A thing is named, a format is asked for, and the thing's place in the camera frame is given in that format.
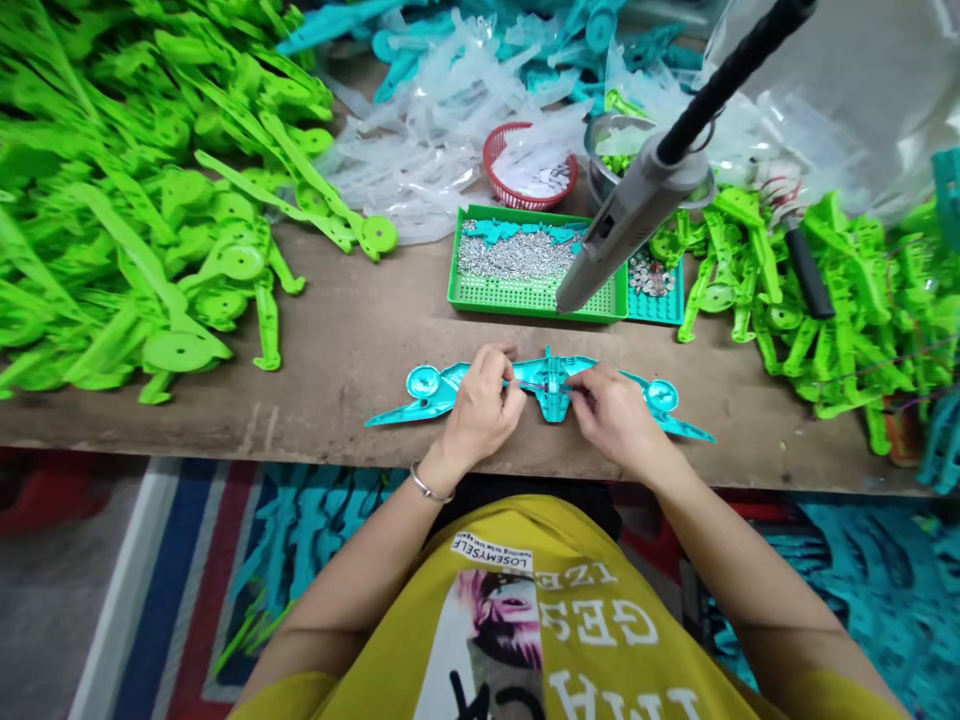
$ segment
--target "red plastic basket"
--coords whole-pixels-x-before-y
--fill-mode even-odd
[[[503,149],[507,146],[506,134],[508,132],[513,132],[514,130],[530,127],[530,125],[531,123],[525,122],[507,123],[506,125],[501,125],[492,133],[490,133],[490,137],[488,137],[487,141],[483,144],[483,166],[487,169],[487,176],[490,178],[490,182],[493,184],[493,194],[497,200],[510,208],[542,212],[543,210],[552,208],[554,205],[563,200],[573,190],[574,185],[577,184],[577,173],[579,168],[577,166],[577,158],[574,155],[571,155],[569,158],[567,158],[567,167],[570,170],[570,184],[567,185],[567,189],[562,193],[549,198],[532,198],[526,195],[521,195],[515,190],[511,190],[504,185],[500,181],[500,178],[493,173],[494,161],[500,157],[500,153],[502,153]]]

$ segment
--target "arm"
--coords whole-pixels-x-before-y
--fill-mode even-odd
[[[515,354],[513,346],[484,345],[464,376],[443,434],[417,469],[441,497],[452,495],[463,476],[516,429],[526,397],[514,380],[509,358]],[[503,380],[510,381],[505,394]],[[407,478],[290,611],[264,648],[239,703],[298,673],[343,675],[409,579],[441,507]]]
[[[584,436],[650,488],[733,626],[764,696],[782,710],[791,682],[828,670],[909,715],[826,603],[693,471],[643,391],[603,363],[568,380]]]

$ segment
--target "black cable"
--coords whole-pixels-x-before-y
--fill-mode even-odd
[[[763,62],[803,25],[817,0],[777,0],[740,41],[667,131],[657,147],[664,165],[676,165],[713,117]]]

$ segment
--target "silver bracelet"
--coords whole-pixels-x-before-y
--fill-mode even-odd
[[[423,493],[425,498],[428,500],[433,500],[434,502],[438,502],[441,505],[446,505],[448,502],[453,500],[453,496],[456,494],[455,492],[450,493],[450,497],[445,498],[437,495],[433,490],[424,485],[423,480],[421,480],[417,475],[418,467],[420,467],[420,461],[414,460],[413,465],[410,466],[410,477],[413,478],[413,481],[417,484],[417,487],[420,488],[420,491]]]

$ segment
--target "wrist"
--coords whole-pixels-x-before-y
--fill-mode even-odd
[[[456,452],[437,439],[417,467],[420,480],[438,495],[448,497],[470,472],[472,464],[467,464]]]
[[[624,468],[631,478],[656,492],[691,472],[687,459],[672,443],[644,452]]]

